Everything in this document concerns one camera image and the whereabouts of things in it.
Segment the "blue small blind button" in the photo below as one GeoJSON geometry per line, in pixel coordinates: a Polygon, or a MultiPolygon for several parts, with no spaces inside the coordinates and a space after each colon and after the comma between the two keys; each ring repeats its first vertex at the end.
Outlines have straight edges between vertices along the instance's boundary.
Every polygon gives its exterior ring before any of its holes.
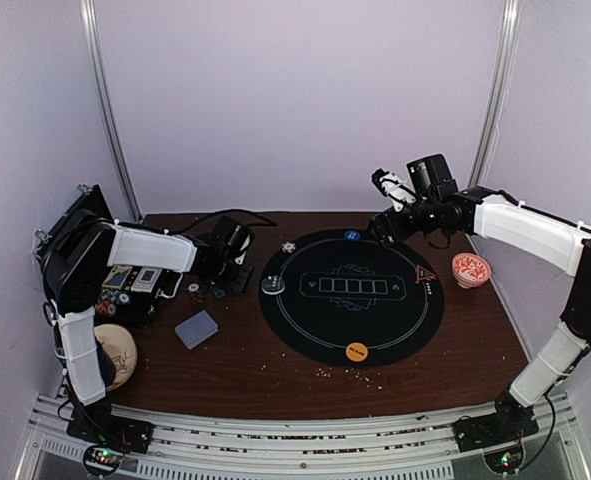
{"type": "Polygon", "coordinates": [[[356,230],[347,230],[344,233],[344,238],[350,242],[357,242],[361,239],[361,235],[359,231],[356,230]]]}

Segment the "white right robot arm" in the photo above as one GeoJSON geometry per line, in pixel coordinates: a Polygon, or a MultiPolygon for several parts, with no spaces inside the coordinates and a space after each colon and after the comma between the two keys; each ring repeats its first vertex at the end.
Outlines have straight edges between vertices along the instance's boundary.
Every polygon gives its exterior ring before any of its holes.
{"type": "Polygon", "coordinates": [[[460,188],[445,157],[407,165],[408,180],[378,169],[371,181],[390,207],[369,229],[385,246],[417,232],[463,232],[499,269],[495,283],[532,358],[508,387],[508,404],[488,419],[494,440],[510,440],[534,405],[591,350],[591,226],[526,205],[504,190],[460,188]]]}

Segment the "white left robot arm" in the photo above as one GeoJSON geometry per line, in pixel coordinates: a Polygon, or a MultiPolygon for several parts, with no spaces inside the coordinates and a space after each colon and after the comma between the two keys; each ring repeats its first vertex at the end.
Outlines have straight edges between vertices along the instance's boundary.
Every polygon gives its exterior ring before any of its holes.
{"type": "Polygon", "coordinates": [[[65,216],[42,251],[41,271],[56,314],[64,366],[80,403],[88,406],[106,397],[94,316],[110,267],[168,270],[242,292],[251,272],[243,263],[254,239],[248,226],[228,216],[197,238],[101,218],[87,209],[65,216]]]}

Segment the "red triangular all-in marker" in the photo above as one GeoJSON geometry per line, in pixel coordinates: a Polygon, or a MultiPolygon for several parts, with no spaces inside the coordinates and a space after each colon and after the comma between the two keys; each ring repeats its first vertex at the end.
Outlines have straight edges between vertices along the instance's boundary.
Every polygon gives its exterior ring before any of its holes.
{"type": "Polygon", "coordinates": [[[437,279],[437,275],[422,265],[416,266],[416,282],[430,282],[437,279]]]}

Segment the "yellow big blind button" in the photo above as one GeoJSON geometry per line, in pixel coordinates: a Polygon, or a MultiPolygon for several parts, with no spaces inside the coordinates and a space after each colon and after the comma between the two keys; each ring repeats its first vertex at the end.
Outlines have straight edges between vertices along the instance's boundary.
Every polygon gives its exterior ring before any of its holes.
{"type": "Polygon", "coordinates": [[[361,342],[352,342],[345,348],[346,357],[354,363],[364,362],[369,356],[369,348],[361,342]]]}

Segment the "clear acrylic dealer button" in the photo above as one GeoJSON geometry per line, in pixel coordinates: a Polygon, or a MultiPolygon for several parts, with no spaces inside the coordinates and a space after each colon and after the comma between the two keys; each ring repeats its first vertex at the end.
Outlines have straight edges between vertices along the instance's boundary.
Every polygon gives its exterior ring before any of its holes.
{"type": "Polygon", "coordinates": [[[266,276],[261,281],[261,291],[269,296],[275,296],[281,294],[286,287],[284,279],[279,275],[266,276]]]}

